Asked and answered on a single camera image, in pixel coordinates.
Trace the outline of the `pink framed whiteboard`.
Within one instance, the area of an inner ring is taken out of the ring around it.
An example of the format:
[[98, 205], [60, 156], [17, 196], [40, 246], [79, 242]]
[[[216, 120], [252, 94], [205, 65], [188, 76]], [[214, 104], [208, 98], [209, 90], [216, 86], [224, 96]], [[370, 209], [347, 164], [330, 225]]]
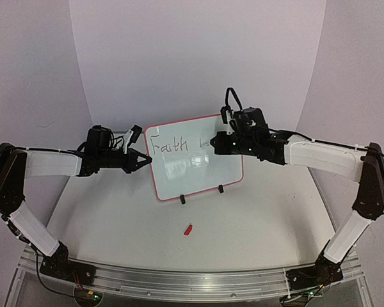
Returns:
[[144, 139], [159, 201], [179, 200], [181, 194], [242, 181], [241, 156], [216, 155], [212, 146], [200, 146], [223, 130], [219, 114], [146, 128]]

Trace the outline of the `red marker cap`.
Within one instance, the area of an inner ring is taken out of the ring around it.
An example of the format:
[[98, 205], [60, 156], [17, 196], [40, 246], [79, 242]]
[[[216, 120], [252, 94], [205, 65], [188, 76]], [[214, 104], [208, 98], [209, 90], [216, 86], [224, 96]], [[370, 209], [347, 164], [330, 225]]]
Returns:
[[185, 236], [188, 236], [188, 235], [191, 233], [192, 229], [193, 229], [193, 225], [190, 224], [190, 225], [186, 228], [186, 230], [185, 230], [185, 232], [184, 232], [184, 235], [185, 235]]

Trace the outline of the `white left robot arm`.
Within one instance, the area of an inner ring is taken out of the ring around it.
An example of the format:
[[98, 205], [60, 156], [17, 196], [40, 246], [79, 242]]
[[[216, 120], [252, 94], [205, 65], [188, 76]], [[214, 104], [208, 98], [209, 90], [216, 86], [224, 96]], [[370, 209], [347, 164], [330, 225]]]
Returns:
[[27, 182], [46, 177], [86, 178], [102, 169], [134, 173], [152, 162], [133, 147], [142, 132], [134, 125], [115, 136], [111, 129], [96, 125], [75, 150], [0, 144], [0, 215], [16, 237], [44, 256], [57, 277], [68, 278], [73, 273], [69, 251], [32, 210]]

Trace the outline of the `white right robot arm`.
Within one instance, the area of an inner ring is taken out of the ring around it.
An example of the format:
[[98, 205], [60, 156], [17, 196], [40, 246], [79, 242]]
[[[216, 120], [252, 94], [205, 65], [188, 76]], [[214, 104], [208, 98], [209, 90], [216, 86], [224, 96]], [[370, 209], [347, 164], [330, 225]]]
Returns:
[[384, 214], [384, 152], [377, 143], [347, 145], [268, 127], [258, 108], [221, 108], [224, 128], [210, 144], [216, 155], [245, 155], [312, 174], [336, 231], [321, 259], [339, 263]]

